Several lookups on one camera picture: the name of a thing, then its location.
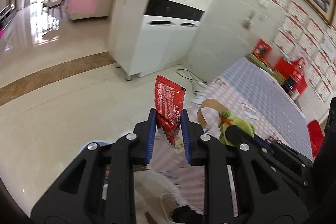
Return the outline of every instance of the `cabinet handle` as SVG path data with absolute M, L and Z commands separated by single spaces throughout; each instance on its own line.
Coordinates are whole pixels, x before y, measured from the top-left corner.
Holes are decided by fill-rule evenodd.
M 194 23 L 187 23 L 187 22 L 181 23 L 180 25 L 184 27 L 197 27 L 197 25 L 195 25 Z
M 157 26 L 171 26 L 171 25 L 176 25 L 172 21 L 163 21 L 163 20 L 152 20 L 150 22 L 147 22 L 149 25 L 157 25 Z

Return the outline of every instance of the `candy wrapper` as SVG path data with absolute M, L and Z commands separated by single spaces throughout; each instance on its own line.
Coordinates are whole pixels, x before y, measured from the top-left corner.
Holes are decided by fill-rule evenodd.
M 184 87 L 161 75 L 157 76 L 154 88 L 157 130 L 172 147 L 175 147 L 179 134 L 184 94 Z

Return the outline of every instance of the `white tiled wall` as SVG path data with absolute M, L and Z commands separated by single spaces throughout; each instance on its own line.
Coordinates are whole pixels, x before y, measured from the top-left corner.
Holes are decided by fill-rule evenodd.
M 320 26 L 327 25 L 304 1 L 293 0 L 301 5 Z M 184 65 L 204 80 L 212 80 L 224 72 L 242 56 L 251 52 L 258 39 L 271 42 L 286 12 L 272 2 L 267 8 L 259 5 L 260 0 L 209 0 L 198 34 L 195 36 L 189 56 Z M 255 13 L 253 27 L 242 27 L 244 19 Z M 274 47 L 270 63 L 275 64 L 281 56 Z M 306 120 L 320 119 L 327 113 L 330 101 L 322 103 L 311 87 L 300 98 Z

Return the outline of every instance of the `marble floor border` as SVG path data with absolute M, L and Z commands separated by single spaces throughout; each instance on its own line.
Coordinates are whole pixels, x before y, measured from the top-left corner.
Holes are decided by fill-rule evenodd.
M 37 71 L 0 88 L 0 106 L 45 85 L 113 63 L 108 52 L 101 52 Z

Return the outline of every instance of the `red ribbon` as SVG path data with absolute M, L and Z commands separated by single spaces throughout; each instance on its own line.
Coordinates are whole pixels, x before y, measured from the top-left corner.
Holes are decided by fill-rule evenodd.
M 228 119 L 222 119 L 222 120 L 220 121 L 221 124 L 223 124 L 223 123 L 225 123 L 225 122 L 226 122 L 228 125 L 232 126 L 232 123 L 231 123 Z

